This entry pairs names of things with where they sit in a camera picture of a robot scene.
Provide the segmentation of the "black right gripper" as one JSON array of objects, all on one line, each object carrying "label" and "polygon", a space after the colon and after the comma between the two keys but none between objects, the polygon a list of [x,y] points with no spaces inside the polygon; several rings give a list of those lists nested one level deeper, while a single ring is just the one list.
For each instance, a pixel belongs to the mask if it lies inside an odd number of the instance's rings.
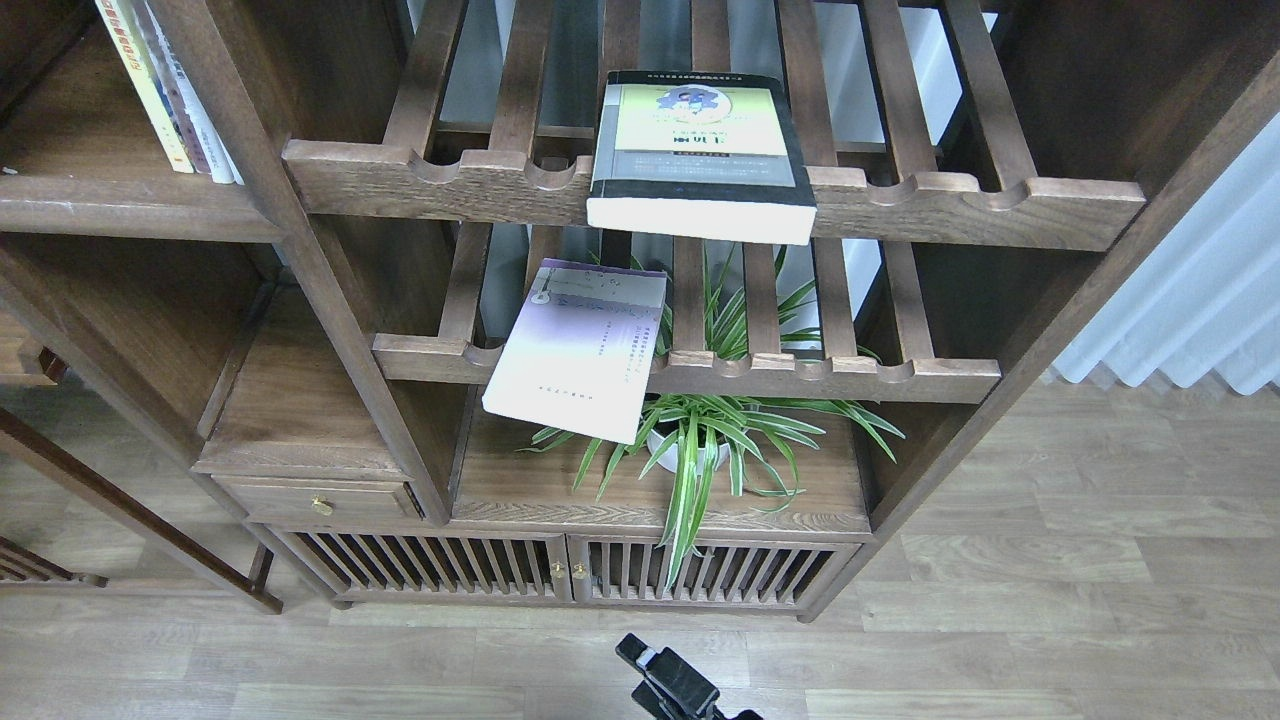
[{"label": "black right gripper", "polygon": [[628,633],[616,653],[640,673],[632,701],[654,719],[722,719],[721,691],[671,648],[657,651]]}]

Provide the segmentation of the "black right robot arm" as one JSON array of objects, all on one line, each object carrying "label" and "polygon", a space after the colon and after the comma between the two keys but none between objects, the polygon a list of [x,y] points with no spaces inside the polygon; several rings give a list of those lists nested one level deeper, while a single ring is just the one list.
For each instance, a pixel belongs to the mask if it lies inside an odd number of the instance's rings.
[{"label": "black right robot arm", "polygon": [[658,652],[628,633],[614,651],[641,674],[631,697],[654,719],[728,719],[716,706],[721,691],[671,648]]}]

